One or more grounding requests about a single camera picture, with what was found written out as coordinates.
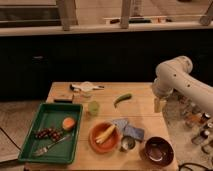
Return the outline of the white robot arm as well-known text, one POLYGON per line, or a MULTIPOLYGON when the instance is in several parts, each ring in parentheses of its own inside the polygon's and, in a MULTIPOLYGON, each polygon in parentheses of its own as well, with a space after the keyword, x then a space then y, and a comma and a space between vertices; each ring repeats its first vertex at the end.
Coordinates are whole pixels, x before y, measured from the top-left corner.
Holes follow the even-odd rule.
POLYGON ((156 78, 152 84, 154 95, 160 99, 168 97, 173 90, 192 100, 204 112, 213 115, 213 87, 189 75, 193 63, 186 56, 164 61, 156 67, 156 78))

